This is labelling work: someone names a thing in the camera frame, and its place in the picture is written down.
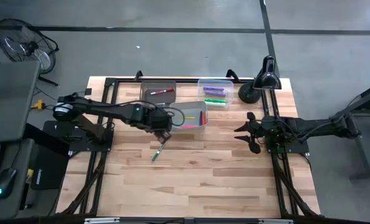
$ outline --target wooden table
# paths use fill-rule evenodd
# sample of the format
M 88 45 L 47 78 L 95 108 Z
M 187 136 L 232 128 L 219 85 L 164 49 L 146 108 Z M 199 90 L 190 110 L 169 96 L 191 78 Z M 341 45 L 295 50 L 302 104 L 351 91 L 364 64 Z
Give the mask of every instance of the wooden table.
M 102 99 L 105 78 L 90 77 L 87 88 L 92 88 L 91 99 Z M 283 89 L 276 91 L 279 112 L 281 116 L 297 117 L 290 81 L 281 78 L 281 82 Z M 172 133 L 154 162 L 151 158 L 160 147 L 157 139 L 114 120 L 115 137 L 107 157 L 98 216 L 279 217 L 272 162 L 266 148 L 262 145 L 262 152 L 253 154 L 246 142 L 234 139 L 247 134 L 234 132 L 247 120 L 246 112 L 263 118 L 261 100 L 243 103 L 237 94 L 240 86 L 235 84 L 230 109 L 210 108 L 209 124 L 203 131 Z M 178 83 L 176 94 L 177 102 L 196 101 L 197 84 Z M 140 83 L 121 83 L 117 103 L 138 100 L 139 95 Z M 87 117 L 97 121 L 96 116 Z M 83 187 L 89 156 L 82 152 L 70 160 L 57 212 L 65 209 Z M 308 163 L 298 154 L 289 154 L 289 163 L 295 188 L 319 213 Z M 285 200 L 290 211 L 287 191 Z

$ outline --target plastic bin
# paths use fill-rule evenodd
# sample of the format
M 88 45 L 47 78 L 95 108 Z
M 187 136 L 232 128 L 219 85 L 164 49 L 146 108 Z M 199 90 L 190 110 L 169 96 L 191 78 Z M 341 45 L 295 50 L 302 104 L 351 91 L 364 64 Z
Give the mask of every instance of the plastic bin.
M 150 93 L 161 90 L 174 89 L 167 93 L 151 95 Z M 140 100 L 145 100 L 154 104 L 170 104 L 176 99 L 177 84 L 174 81 L 143 81 L 141 83 Z
M 193 102 L 184 102 L 184 103 L 171 103 L 170 107 L 177 108 L 181 110 L 185 117 L 195 117 L 194 119 L 185 119 L 185 122 L 181 127 L 183 126 L 195 126 L 194 128 L 181 128 L 179 126 L 174 126 L 172 128 L 172 131 L 192 131 L 192 130 L 198 130 L 198 129 L 204 129 L 204 127 L 209 122 L 209 115 L 207 113 L 207 106 L 204 101 L 193 101 Z M 181 124 L 183 120 L 183 116 L 180 112 L 176 110 L 170 110 L 175 115 L 173 116 L 173 123 L 174 124 Z M 206 122 L 204 124 L 200 124 L 201 122 L 201 111 L 206 114 Z
M 212 91 L 217 94 L 225 94 L 225 96 L 207 94 L 204 87 L 223 88 L 222 91 L 220 90 L 207 90 L 207 91 Z M 197 82 L 197 99 L 199 101 L 205 101 L 205 99 L 225 100 L 225 106 L 223 105 L 223 107 L 228 108 L 234 100 L 234 83 L 227 80 L 200 79 Z

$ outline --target fan guard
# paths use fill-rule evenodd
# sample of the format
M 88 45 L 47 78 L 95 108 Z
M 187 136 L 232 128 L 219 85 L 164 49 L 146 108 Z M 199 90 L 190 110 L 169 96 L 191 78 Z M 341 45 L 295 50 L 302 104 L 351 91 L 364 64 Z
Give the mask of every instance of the fan guard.
M 13 62 L 39 61 L 40 74 L 52 71 L 56 64 L 55 52 L 59 50 L 55 41 L 19 19 L 0 21 L 0 48 Z

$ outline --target desk lamp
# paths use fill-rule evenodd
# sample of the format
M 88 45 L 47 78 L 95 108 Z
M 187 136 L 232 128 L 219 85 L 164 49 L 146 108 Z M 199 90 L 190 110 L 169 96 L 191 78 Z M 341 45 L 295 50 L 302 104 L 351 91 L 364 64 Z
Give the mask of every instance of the desk lamp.
M 245 103 L 256 103 L 261 97 L 261 90 L 280 90 L 282 84 L 275 74 L 275 58 L 266 56 L 262 68 L 254 82 L 246 83 L 239 89 L 239 98 Z

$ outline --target concrete floor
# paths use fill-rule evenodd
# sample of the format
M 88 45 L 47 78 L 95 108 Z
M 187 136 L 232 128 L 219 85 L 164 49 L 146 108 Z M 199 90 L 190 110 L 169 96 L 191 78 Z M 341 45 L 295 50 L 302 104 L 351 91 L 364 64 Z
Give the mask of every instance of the concrete floor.
M 370 0 L 265 0 L 272 29 L 370 30 Z M 259 0 L 0 0 L 0 19 L 40 26 L 264 28 Z M 46 77 L 52 96 L 82 91 L 89 76 L 221 76 L 228 68 L 254 77 L 268 54 L 265 34 L 43 32 L 59 43 Z M 370 87 L 370 35 L 273 35 L 281 77 L 290 78 L 298 114 L 327 118 Z M 0 50 L 0 61 L 8 59 Z M 54 100 L 38 95 L 47 104 Z M 32 111 L 42 127 L 50 111 Z M 311 138 L 313 178 L 323 215 L 370 221 L 370 180 L 350 182 L 363 165 L 354 141 Z

